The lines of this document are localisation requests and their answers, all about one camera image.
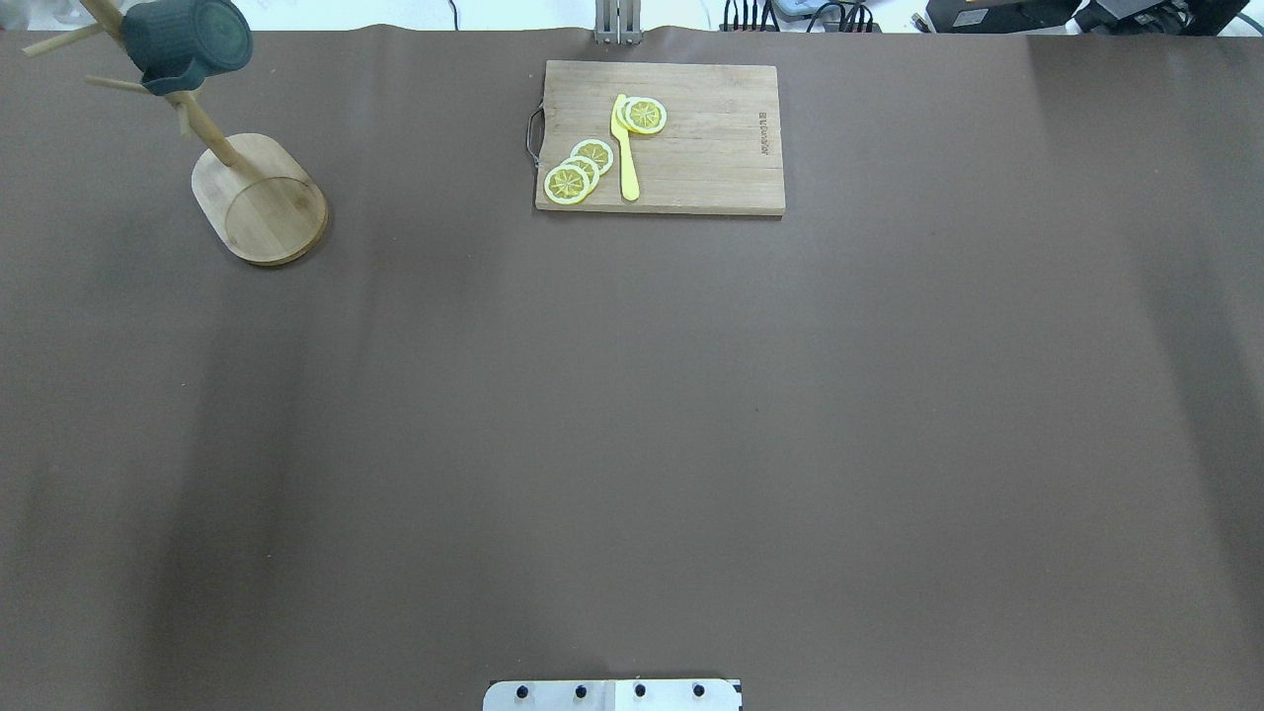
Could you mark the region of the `lemon slice middle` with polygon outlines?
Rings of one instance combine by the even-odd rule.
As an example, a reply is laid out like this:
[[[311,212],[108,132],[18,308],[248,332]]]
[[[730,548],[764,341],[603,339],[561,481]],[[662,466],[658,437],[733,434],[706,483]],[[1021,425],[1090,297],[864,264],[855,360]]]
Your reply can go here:
[[[600,178],[600,164],[586,156],[570,156],[568,159],[561,162],[561,166],[581,171],[581,175],[586,177],[586,185],[589,189],[595,186],[597,181]]]

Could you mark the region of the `lemon slice on knife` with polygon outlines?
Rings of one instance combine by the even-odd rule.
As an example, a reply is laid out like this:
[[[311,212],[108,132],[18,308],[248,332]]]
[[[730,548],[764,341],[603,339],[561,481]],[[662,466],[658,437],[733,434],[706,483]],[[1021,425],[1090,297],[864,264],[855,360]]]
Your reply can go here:
[[[629,133],[659,134],[667,127],[667,108],[650,96],[623,96],[616,109],[616,120]]]

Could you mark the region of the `wooden cup rack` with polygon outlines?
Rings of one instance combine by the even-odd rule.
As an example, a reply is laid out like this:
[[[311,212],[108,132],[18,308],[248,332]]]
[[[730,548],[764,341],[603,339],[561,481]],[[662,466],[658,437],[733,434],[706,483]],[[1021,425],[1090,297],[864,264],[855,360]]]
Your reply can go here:
[[[123,52],[123,14],[114,1],[85,1],[95,19],[90,27],[59,33],[27,46],[23,54],[51,54],[64,46],[94,35],[109,35]],[[124,94],[148,94],[138,81],[95,75],[85,82]],[[193,197],[217,239],[233,253],[257,267],[279,267],[297,261],[313,248],[327,229],[331,210],[327,199],[302,166],[283,147],[260,133],[226,135],[198,102],[204,89],[155,96],[173,108],[183,135],[197,135],[204,153],[193,166]]]

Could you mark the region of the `dark teal cup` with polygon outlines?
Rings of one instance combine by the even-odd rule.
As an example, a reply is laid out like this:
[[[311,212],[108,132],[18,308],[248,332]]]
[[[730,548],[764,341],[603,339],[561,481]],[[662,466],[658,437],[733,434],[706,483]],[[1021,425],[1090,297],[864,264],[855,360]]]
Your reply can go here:
[[[254,42],[231,1],[140,3],[123,14],[123,48],[148,94],[166,96],[244,68]]]

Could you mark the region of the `yellow toy knife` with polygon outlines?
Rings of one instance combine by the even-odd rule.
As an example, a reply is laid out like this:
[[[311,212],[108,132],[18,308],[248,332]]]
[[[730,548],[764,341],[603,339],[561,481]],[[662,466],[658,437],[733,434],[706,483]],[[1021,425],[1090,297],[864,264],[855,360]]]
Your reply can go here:
[[[638,175],[635,167],[635,159],[632,154],[632,144],[629,138],[628,127],[624,125],[622,120],[622,108],[627,100],[627,95],[618,94],[612,105],[612,113],[609,119],[609,133],[617,140],[618,145],[618,164],[619,164],[619,183],[621,195],[626,201],[635,202],[640,199],[640,182]]]

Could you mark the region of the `aluminium frame post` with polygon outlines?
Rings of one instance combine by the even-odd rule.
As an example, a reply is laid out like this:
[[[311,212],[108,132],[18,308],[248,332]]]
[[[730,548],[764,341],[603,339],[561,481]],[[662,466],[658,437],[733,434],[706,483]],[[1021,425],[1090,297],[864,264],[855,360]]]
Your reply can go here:
[[[597,0],[594,40],[597,46],[637,46],[643,32],[640,0]]]

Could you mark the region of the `wooden cutting board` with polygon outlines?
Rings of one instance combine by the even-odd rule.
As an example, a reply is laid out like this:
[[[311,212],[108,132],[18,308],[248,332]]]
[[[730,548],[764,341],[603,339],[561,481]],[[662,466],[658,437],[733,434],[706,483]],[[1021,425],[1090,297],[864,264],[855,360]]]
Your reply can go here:
[[[621,195],[618,145],[609,133],[618,94],[667,108],[659,134],[629,133],[640,199]],[[779,71],[774,66],[549,59],[544,135],[533,202],[544,177],[579,140],[605,140],[612,168],[570,211],[781,218],[786,210]]]

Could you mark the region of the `lemon slice back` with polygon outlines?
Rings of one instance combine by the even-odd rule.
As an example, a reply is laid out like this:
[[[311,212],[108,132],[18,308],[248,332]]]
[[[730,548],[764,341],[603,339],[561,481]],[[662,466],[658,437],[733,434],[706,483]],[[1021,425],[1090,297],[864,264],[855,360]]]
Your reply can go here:
[[[595,162],[597,173],[605,175],[614,163],[614,151],[612,147],[597,138],[579,140],[573,147],[573,157],[584,157]]]

